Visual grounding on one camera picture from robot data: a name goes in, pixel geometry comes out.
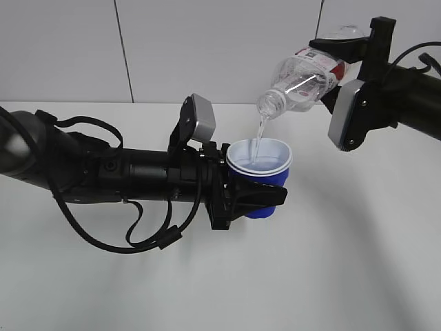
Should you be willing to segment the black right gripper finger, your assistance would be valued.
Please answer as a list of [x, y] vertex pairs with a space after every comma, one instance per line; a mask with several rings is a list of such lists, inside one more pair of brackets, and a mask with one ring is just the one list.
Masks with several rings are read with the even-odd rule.
[[326, 52], [327, 54], [353, 64], [364, 59], [370, 37], [355, 39], [313, 39], [309, 46], [313, 49]]
[[340, 92], [341, 86], [337, 85], [335, 88], [326, 93], [320, 101], [325, 105], [330, 114], [334, 113], [335, 104]]

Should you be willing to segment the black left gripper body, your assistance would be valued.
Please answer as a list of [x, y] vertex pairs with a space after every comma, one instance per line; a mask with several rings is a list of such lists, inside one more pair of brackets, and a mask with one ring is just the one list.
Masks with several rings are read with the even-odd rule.
[[212, 171], [212, 141], [203, 143], [199, 157], [205, 171], [204, 200], [211, 229], [229, 230], [234, 218], [234, 188], [240, 180], [231, 172]]

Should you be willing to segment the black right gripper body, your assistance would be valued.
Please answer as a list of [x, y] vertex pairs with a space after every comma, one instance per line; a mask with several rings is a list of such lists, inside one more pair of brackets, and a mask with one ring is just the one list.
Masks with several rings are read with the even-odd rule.
[[389, 67], [389, 55], [396, 20], [375, 17], [371, 20], [371, 33], [357, 79], [368, 82], [380, 80]]

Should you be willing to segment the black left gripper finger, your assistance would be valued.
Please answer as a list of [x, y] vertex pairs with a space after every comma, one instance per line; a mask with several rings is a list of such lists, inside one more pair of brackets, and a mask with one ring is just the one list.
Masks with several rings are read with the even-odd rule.
[[268, 218], [282, 205], [287, 189], [255, 181], [237, 181], [234, 188], [234, 218]]
[[213, 172], [231, 172], [232, 167], [227, 160], [227, 151], [229, 143], [212, 142], [212, 171]]

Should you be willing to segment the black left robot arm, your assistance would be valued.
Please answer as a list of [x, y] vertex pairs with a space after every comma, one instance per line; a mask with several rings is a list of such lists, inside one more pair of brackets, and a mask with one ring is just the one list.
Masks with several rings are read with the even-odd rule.
[[234, 174], [227, 145], [212, 141], [216, 122], [211, 105], [187, 99], [166, 151], [126, 148], [75, 132], [76, 124], [121, 133], [86, 116], [60, 120], [37, 110], [1, 111], [1, 173], [50, 190], [62, 204], [131, 203], [140, 200], [204, 204], [211, 226], [226, 230], [232, 221], [282, 205], [280, 183]]

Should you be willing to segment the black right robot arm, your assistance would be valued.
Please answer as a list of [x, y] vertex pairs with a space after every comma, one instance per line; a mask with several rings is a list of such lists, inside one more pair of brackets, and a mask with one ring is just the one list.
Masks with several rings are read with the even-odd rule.
[[309, 46], [347, 63], [361, 64], [358, 76], [335, 87], [321, 100], [331, 113], [328, 137], [342, 151], [358, 148], [371, 130], [402, 123], [434, 139], [440, 138], [440, 80], [429, 76], [440, 64], [427, 53], [418, 58], [424, 68], [398, 64], [413, 51], [439, 46], [430, 41], [410, 47], [393, 63], [389, 54], [395, 19], [375, 17], [371, 33], [357, 39], [313, 39]]

